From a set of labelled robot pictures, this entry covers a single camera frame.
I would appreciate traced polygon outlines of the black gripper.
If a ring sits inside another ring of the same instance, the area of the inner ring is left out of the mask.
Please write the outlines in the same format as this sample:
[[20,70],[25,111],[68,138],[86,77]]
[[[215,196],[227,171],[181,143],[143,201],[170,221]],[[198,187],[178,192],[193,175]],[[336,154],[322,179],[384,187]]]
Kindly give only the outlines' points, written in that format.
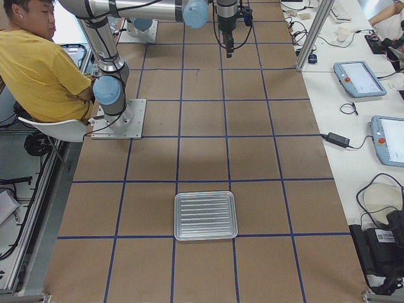
[[218,0],[217,1],[217,19],[218,28],[222,32],[223,42],[226,47],[227,58],[232,57],[234,53],[234,39],[232,32],[237,23],[237,1],[236,0]]

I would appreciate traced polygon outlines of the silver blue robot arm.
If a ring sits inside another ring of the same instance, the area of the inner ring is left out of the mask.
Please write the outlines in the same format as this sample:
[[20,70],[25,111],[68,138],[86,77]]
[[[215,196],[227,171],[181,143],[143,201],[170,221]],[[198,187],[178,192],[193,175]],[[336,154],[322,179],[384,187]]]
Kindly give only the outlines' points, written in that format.
[[114,131],[129,127],[134,112],[126,101],[125,90],[129,66],[117,50],[108,18],[129,20],[165,20],[183,22],[188,27],[203,27],[208,8],[213,8],[213,20],[222,33],[219,41],[227,56],[234,52],[232,32],[242,17],[237,1],[61,1],[61,6],[73,14],[98,61],[101,77],[95,82],[94,93],[103,111],[106,125]]

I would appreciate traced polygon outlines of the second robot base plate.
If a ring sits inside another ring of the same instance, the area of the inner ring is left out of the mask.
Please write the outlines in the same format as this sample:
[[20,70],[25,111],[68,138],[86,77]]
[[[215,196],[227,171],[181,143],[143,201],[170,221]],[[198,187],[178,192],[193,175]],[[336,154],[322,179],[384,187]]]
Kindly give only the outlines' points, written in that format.
[[157,20],[126,18],[118,33],[122,44],[155,44],[157,37]]

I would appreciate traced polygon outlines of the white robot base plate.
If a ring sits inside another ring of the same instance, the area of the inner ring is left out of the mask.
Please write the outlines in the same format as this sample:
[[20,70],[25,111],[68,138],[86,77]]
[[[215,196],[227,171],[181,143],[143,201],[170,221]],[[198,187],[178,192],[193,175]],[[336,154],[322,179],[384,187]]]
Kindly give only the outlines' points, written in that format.
[[146,99],[127,99],[126,109],[120,118],[104,114],[104,109],[99,105],[97,115],[102,118],[93,118],[90,135],[95,140],[139,140],[143,133],[145,112]]

